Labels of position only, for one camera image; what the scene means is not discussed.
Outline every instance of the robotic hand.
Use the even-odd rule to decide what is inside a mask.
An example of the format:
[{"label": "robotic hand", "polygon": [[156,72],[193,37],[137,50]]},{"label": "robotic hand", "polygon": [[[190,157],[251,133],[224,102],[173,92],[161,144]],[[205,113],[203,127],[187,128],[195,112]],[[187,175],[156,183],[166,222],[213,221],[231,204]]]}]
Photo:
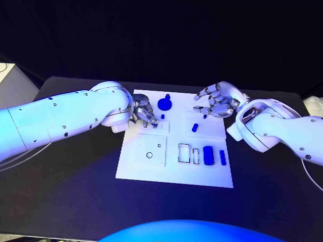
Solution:
[{"label": "robotic hand", "polygon": [[130,95],[117,82],[102,82],[89,91],[0,109],[0,162],[98,124],[121,132],[128,129],[128,121],[136,123],[138,119],[157,124],[149,98],[143,94]]},{"label": "robotic hand", "polygon": [[226,129],[236,141],[244,139],[260,152],[283,142],[301,159],[323,166],[323,117],[301,117],[274,99],[252,100],[228,82],[206,87],[195,100],[205,95],[211,106],[193,110],[215,117],[229,117],[236,111],[235,123]]}]

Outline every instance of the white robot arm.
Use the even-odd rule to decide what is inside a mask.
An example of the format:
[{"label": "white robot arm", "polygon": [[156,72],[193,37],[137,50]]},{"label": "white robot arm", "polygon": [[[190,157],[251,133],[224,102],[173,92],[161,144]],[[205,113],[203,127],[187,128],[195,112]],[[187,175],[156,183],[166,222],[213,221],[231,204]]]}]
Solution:
[{"label": "white robot arm", "polygon": [[89,91],[65,93],[0,109],[0,162],[98,124],[110,126],[115,133],[124,131],[128,121],[137,119],[157,124],[149,98],[141,94],[131,96],[117,82],[102,82]]},{"label": "white robot arm", "polygon": [[228,82],[206,87],[195,96],[209,95],[211,107],[193,109],[215,117],[238,112],[226,129],[236,141],[245,140],[260,152],[283,142],[296,155],[323,166],[323,117],[301,117],[296,110],[274,99],[251,100]]}]

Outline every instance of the blue object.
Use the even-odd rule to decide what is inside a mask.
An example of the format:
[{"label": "blue object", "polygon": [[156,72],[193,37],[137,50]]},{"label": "blue object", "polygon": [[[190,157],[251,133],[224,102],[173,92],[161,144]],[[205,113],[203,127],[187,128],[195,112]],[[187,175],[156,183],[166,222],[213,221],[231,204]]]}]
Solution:
[{"label": "blue object", "polygon": [[99,242],[140,241],[261,241],[281,240],[249,229],[198,220],[164,220],[133,226]]},{"label": "blue object", "polygon": [[221,164],[225,165],[225,152],[219,151],[219,157],[221,157]]},{"label": "blue object", "polygon": [[193,125],[193,127],[192,127],[193,132],[196,132],[198,126],[199,126],[198,124]]},{"label": "blue object", "polygon": [[173,103],[170,101],[170,95],[167,94],[166,98],[161,98],[157,101],[157,107],[160,110],[167,111],[172,108],[172,106],[173,106]]},{"label": "blue object", "polygon": [[213,165],[215,164],[212,146],[203,147],[203,164],[205,165]]}]

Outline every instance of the black tablecloth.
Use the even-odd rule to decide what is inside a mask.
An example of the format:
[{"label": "black tablecloth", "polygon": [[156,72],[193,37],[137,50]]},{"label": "black tablecloth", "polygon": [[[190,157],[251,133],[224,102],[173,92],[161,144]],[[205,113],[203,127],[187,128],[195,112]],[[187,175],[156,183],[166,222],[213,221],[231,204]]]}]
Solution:
[{"label": "black tablecloth", "polygon": [[[98,80],[52,77],[36,99],[88,90]],[[133,89],[198,93],[200,87],[124,83]],[[307,114],[294,93],[245,91]],[[228,127],[234,117],[225,119]],[[98,240],[157,220],[241,226],[288,241],[323,240],[323,192],[300,159],[278,144],[265,153],[226,136],[234,189],[115,179],[124,132],[98,126],[58,141],[0,172],[0,232]],[[323,185],[323,167],[307,164]]]}]

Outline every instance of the white cabinet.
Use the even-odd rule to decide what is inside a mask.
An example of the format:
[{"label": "white cabinet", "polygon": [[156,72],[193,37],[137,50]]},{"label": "white cabinet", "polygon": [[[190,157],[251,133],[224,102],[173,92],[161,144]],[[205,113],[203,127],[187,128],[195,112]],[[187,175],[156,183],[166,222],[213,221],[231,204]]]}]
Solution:
[{"label": "white cabinet", "polygon": [[[6,64],[0,63],[0,71],[4,68]],[[0,109],[32,102],[37,92],[37,87],[19,67],[7,64],[7,69],[0,72]]]}]

